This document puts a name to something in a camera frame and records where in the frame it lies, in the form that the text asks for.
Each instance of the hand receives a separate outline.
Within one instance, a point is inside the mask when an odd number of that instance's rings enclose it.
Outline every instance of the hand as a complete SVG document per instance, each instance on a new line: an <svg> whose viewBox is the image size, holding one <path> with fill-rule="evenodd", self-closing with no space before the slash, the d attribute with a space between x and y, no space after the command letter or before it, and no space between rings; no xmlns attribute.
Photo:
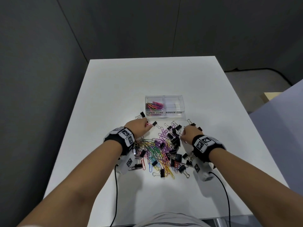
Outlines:
<svg viewBox="0 0 303 227"><path fill-rule="evenodd" d="M203 132L200 131L195 126L188 125L184 128L182 136L180 137L180 139L185 141L185 142L188 142L190 145L192 145L192 140L197 135L203 135Z"/></svg>
<svg viewBox="0 0 303 227"><path fill-rule="evenodd" d="M137 139L146 134L146 132L148 132L153 127L152 124L145 126L146 123L147 118L134 119L126 123L124 127L130 129L134 133L134 138Z"/></svg>

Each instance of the black wire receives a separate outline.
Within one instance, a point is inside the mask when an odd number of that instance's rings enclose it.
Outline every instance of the black wire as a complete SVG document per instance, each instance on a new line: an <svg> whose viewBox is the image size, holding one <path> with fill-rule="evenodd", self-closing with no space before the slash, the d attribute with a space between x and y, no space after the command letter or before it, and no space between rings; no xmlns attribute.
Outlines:
<svg viewBox="0 0 303 227"><path fill-rule="evenodd" d="M209 172L209 174L213 174L213 175L215 175L215 176L217 177L217 179L219 179L219 177L218 177L215 173ZM228 199L227 191L226 191L225 186L224 186L223 182L221 181L221 179L219 179L219 181L221 182L221 184L222 184L222 186L223 186L223 188L224 188L224 190L225 190L225 193L226 193L227 202L228 202L229 227L231 227L231 226L230 226L230 206L229 206L229 199Z"/></svg>
<svg viewBox="0 0 303 227"><path fill-rule="evenodd" d="M115 165L115 180L116 180L116 212L115 212L115 216L114 216L113 222L111 223L111 225L110 225L109 227L112 227L112 225L113 225L113 223L114 223L114 220L115 220L115 218L116 218L116 215L117 215L117 205L118 205L118 183L117 183L116 167L117 167L117 165Z"/></svg>

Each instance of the person's right hand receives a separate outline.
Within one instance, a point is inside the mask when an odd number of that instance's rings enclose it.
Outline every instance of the person's right hand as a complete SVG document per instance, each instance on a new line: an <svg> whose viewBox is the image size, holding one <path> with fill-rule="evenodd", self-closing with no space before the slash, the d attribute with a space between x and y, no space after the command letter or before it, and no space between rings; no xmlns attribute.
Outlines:
<svg viewBox="0 0 303 227"><path fill-rule="evenodd" d="M184 128L182 136L180 137L181 140L188 142L190 145L192 145L192 140L197 135L203 135L203 132L200 131L195 126L188 125Z"/></svg>

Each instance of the wristband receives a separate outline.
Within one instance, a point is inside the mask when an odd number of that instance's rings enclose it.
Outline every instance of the wristband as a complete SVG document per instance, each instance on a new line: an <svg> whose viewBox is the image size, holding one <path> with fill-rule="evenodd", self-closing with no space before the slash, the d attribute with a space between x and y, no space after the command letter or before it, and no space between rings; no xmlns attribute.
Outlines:
<svg viewBox="0 0 303 227"><path fill-rule="evenodd" d="M220 141L206 135L195 136L192 140L192 146L194 147L192 153L203 162L211 162L208 156L213 149L222 148L226 150Z"/></svg>
<svg viewBox="0 0 303 227"><path fill-rule="evenodd" d="M127 155L134 148L134 134L126 127L117 127L116 129L110 131L104 137L103 142L107 140L114 140L121 144L121 155Z"/></svg>

